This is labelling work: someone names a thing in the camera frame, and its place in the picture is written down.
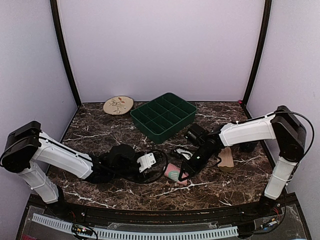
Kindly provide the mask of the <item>pink patterned sock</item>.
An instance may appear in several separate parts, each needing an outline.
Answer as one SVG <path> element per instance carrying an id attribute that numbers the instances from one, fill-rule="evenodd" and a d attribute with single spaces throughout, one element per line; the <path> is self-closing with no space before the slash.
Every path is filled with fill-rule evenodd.
<path id="1" fill-rule="evenodd" d="M 169 163 L 165 170 L 164 175 L 180 185 L 187 186 L 188 185 L 187 180 L 179 181 L 180 171 L 181 169 L 179 167 L 175 166 L 172 163 Z"/>

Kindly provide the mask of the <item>beige striped sock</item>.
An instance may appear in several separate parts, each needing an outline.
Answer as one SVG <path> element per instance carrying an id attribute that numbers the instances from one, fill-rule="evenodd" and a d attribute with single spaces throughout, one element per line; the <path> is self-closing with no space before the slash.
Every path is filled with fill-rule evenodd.
<path id="1" fill-rule="evenodd" d="M 223 148 L 218 157 L 221 159 L 221 162 L 217 166 L 222 172 L 228 173 L 234 169 L 234 160 L 230 147 Z"/>

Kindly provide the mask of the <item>green divided organizer tray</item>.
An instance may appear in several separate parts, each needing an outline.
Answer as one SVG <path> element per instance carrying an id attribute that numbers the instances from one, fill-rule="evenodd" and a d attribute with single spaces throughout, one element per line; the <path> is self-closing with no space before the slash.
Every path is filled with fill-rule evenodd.
<path id="1" fill-rule="evenodd" d="M 195 120 L 197 107 L 167 92 L 130 112 L 135 127 L 155 144 L 161 144 Z"/>

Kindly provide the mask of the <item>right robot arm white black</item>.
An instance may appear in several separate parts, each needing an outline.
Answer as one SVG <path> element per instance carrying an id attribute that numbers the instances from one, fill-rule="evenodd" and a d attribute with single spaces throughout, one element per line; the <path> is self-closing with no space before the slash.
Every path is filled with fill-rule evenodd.
<path id="1" fill-rule="evenodd" d="M 196 146 L 197 150 L 182 162 L 178 180 L 182 182 L 197 175 L 211 157 L 217 157 L 226 147 L 275 140 L 279 148 L 279 158 L 264 189 L 264 199 L 255 205 L 255 213 L 266 217 L 274 210 L 274 201 L 279 198 L 300 161 L 311 149 L 306 147 L 307 130 L 299 121 L 300 117 L 302 114 L 281 105 L 269 114 L 219 125 L 212 131 L 196 123 L 192 124 L 184 137 Z"/>

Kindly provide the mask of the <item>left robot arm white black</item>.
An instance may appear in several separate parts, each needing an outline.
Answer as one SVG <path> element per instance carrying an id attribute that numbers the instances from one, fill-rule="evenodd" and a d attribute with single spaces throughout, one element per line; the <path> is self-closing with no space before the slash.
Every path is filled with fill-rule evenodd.
<path id="1" fill-rule="evenodd" d="M 104 184 L 113 178 L 141 181 L 144 172 L 157 163 L 155 152 L 136 152 L 127 144 L 113 146 L 95 157 L 71 149 L 49 137 L 41 124 L 31 121 L 8 135 L 0 165 L 18 174 L 60 218 L 67 218 L 70 206 L 63 193 L 38 166 L 47 163 L 92 184 Z"/>

